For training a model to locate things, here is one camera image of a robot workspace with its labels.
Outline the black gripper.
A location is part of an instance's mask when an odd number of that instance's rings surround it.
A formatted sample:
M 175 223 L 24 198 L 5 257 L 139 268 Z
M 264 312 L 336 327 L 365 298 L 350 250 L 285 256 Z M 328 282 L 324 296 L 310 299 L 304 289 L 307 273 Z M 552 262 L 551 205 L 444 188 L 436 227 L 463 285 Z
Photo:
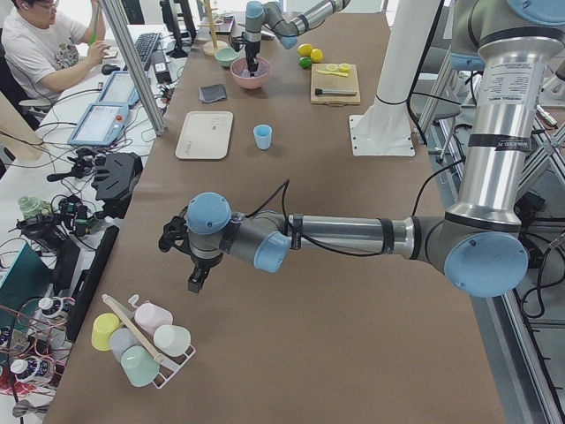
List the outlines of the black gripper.
M 217 266 L 222 261 L 223 254 L 215 248 L 212 250 L 201 250 L 191 244 L 186 224 L 186 214 L 187 207 L 184 207 L 168 223 L 164 224 L 158 247 L 164 253 L 167 253 L 171 248 L 175 248 L 179 252 L 191 257 L 194 269 L 188 278 L 187 288 L 189 292 L 199 293 L 208 277 L 209 269 Z
M 254 77 L 259 69 L 257 56 L 260 53 L 261 33 L 244 30 L 239 34 L 230 36 L 230 46 L 235 51 L 245 52 L 245 61 L 250 77 Z

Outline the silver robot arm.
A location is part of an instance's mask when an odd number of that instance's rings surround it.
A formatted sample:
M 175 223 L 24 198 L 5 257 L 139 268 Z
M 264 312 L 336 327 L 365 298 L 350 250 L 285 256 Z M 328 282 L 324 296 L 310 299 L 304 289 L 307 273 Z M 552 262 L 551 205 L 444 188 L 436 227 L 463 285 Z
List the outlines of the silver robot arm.
M 305 216 L 265 207 L 243 214 L 208 192 L 165 224 L 158 246 L 191 257 L 191 292 L 224 255 L 274 273 L 288 252 L 315 246 L 352 257 L 398 254 L 430 264 L 473 297 L 501 296 L 528 271 L 515 205 L 544 70 L 563 46 L 561 1 L 456 2 L 451 62 L 482 71 L 482 80 L 457 198 L 441 217 Z
M 261 30 L 267 27 L 284 48 L 293 47 L 301 34 L 319 26 L 328 16 L 343 11 L 349 0 L 323 0 L 291 20 L 283 16 L 277 2 L 265 4 L 250 1 L 245 9 L 245 30 L 239 36 L 230 37 L 230 46 L 235 51 L 245 50 L 248 72 L 254 76 L 259 69 L 257 56 L 260 53 Z

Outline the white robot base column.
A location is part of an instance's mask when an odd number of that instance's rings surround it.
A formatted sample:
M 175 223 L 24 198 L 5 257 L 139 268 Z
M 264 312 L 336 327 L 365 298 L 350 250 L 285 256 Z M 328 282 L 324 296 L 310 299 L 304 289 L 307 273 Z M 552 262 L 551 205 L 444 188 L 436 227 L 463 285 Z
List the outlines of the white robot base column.
M 442 1 L 403 0 L 381 68 L 373 105 L 362 115 L 350 116 L 354 156 L 413 156 L 409 95 Z

